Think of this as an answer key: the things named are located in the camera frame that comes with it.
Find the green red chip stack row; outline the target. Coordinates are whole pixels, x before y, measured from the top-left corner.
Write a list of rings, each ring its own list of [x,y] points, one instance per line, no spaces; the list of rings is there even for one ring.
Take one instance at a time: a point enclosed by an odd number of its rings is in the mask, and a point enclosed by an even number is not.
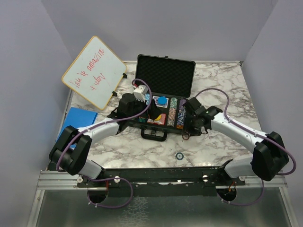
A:
[[[167,126],[173,127],[175,123],[176,111],[177,111],[178,100],[176,98],[171,98],[169,106],[169,114],[167,120]]]

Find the blue playing card deck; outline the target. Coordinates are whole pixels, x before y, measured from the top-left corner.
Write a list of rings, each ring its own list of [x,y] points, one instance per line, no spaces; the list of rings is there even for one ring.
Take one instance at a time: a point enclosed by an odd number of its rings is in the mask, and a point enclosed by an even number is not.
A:
[[[168,107],[168,101],[169,101],[169,99],[166,98],[166,99],[167,99],[167,104],[166,104],[166,105],[159,105],[159,104],[158,104],[158,98],[159,98],[159,96],[153,96],[153,99],[154,99],[154,101],[155,101],[155,104],[156,104],[158,107],[167,108],[167,107]]]

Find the red poker chip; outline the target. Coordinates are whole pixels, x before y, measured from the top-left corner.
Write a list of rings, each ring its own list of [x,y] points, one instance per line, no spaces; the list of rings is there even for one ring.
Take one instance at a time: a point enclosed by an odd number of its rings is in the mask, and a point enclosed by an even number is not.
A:
[[[189,139],[189,135],[188,134],[182,134],[182,138],[183,138],[183,140],[188,140]]]

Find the yellow big blind button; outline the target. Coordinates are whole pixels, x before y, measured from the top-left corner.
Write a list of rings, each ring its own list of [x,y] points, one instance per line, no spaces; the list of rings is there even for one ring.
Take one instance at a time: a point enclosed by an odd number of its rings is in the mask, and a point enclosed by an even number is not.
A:
[[[155,119],[155,121],[160,121],[161,120],[161,114]]]

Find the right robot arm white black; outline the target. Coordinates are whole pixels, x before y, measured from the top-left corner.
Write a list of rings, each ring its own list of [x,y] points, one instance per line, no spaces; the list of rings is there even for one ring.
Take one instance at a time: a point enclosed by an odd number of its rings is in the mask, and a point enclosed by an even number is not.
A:
[[[258,176],[264,181],[271,181],[289,162],[281,136],[246,127],[233,121],[223,110],[211,106],[205,108],[195,98],[184,105],[185,121],[182,134],[187,138],[200,136],[202,131],[213,130],[222,133],[246,148],[252,157],[229,160],[220,166],[217,179],[228,185],[240,176]]]

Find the purple blue chip stack row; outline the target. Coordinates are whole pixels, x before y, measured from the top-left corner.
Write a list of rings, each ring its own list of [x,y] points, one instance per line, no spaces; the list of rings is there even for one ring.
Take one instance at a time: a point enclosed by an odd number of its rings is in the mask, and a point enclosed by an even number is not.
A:
[[[185,99],[181,99],[180,102],[179,102],[177,124],[176,124],[176,127],[178,129],[183,129],[183,126],[184,126],[184,120],[185,120],[185,117],[186,117],[186,111],[185,111],[185,108],[184,108],[183,105],[185,103],[186,103]]]

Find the blue round dealer button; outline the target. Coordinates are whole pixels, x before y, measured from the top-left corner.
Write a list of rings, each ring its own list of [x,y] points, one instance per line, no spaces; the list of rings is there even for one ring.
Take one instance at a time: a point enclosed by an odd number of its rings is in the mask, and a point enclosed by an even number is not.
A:
[[[164,96],[161,96],[158,98],[158,104],[159,105],[166,105],[167,104],[167,99]]]

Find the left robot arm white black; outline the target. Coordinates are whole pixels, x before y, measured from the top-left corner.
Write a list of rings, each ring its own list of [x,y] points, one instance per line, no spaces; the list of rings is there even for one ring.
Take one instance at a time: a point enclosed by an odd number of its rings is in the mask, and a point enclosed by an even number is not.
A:
[[[134,94],[123,94],[118,107],[104,120],[82,128],[65,127],[50,151],[49,159],[56,164],[58,172],[83,175],[93,186],[101,186],[105,179],[103,167],[88,160],[91,145],[121,133],[139,116],[156,120],[161,114],[162,110],[156,106],[154,99],[141,102],[136,100]]]

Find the black poker set case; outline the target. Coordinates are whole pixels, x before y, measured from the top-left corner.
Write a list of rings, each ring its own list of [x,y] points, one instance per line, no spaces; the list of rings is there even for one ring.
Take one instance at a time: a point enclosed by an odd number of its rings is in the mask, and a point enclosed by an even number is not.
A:
[[[183,129],[178,129],[178,106],[181,99],[187,100],[191,95],[193,77],[196,63],[194,61],[179,60],[169,57],[157,57],[140,54],[137,57],[135,78],[146,82],[153,96],[164,96],[169,99],[168,107],[162,108],[166,114],[164,125],[138,122],[138,117],[133,120],[132,126],[141,130],[141,137],[146,140],[165,141],[169,133],[182,134]],[[173,127],[167,126],[171,98],[176,98],[177,111]]]

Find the whiteboard with yellow frame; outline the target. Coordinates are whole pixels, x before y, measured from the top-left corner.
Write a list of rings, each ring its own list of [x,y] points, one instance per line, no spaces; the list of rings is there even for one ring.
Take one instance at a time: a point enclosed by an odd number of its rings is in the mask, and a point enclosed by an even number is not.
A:
[[[103,110],[127,66],[97,36],[91,37],[62,76],[62,82],[96,108]]]

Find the red playing card deck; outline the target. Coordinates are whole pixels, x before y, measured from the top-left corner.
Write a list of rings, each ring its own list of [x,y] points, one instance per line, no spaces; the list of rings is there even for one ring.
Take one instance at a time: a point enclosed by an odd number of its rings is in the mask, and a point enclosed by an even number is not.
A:
[[[147,123],[156,124],[156,125],[164,125],[165,120],[166,120],[166,114],[163,113],[163,114],[161,114],[161,120],[160,121],[155,121],[153,119],[148,119]]]

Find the blue flat sheet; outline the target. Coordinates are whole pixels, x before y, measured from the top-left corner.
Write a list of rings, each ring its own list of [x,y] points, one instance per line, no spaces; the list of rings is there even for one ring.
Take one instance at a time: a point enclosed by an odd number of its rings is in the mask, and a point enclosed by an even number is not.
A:
[[[67,126],[71,125],[75,128],[89,126],[95,122],[97,115],[98,113],[94,111],[71,107],[65,117],[57,139],[59,139],[59,136]]]

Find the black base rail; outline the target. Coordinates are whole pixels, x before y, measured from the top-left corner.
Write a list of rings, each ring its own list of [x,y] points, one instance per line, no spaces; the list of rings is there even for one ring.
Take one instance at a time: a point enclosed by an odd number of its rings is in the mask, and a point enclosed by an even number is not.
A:
[[[216,196],[216,188],[245,185],[221,174],[219,167],[116,168],[103,170],[95,182],[84,178],[77,186],[110,197]]]

